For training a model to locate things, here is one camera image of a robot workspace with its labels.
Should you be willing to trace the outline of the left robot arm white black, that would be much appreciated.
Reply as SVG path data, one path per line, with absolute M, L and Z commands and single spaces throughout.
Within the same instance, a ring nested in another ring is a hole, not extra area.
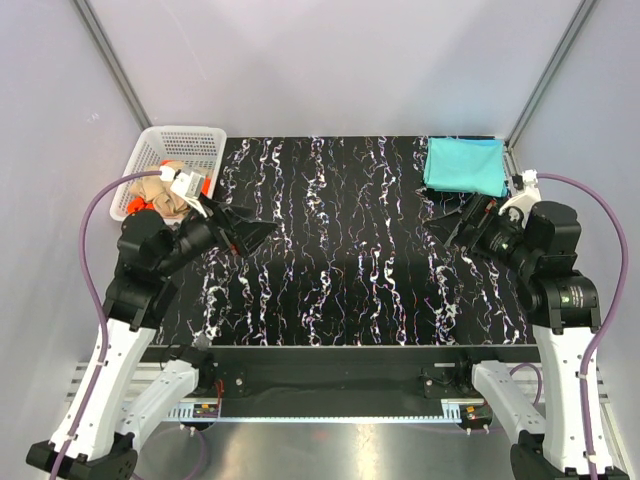
M 202 212 L 190 212 L 175 226 L 154 210 L 122 222 L 114 278 L 99 304 L 101 325 L 87 371 L 58 429 L 30 447 L 28 465 L 53 479 L 129 479 L 170 408 L 214 388 L 213 355 L 184 346 L 149 387 L 124 402 L 178 291 L 173 274 L 210 250 L 249 256 L 278 228 L 248 208 L 202 201 Z

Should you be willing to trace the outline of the teal t shirt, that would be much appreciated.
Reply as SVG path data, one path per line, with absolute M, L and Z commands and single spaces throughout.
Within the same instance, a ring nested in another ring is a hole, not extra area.
M 424 184 L 438 192 L 474 193 L 469 186 L 468 140 L 430 138 L 427 145 Z

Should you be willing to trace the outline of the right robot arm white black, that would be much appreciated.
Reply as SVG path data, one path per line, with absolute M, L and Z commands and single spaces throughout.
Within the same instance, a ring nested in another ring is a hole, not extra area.
M 474 194 L 425 226 L 442 246 L 498 262 L 515 277 L 540 356 L 545 411 L 499 361 L 468 362 L 453 374 L 457 390 L 481 394 L 508 434 L 514 477 L 628 478 L 614 464 L 600 417 L 588 346 L 603 323 L 595 285 L 574 267 L 577 212 L 554 201 L 525 206 Z

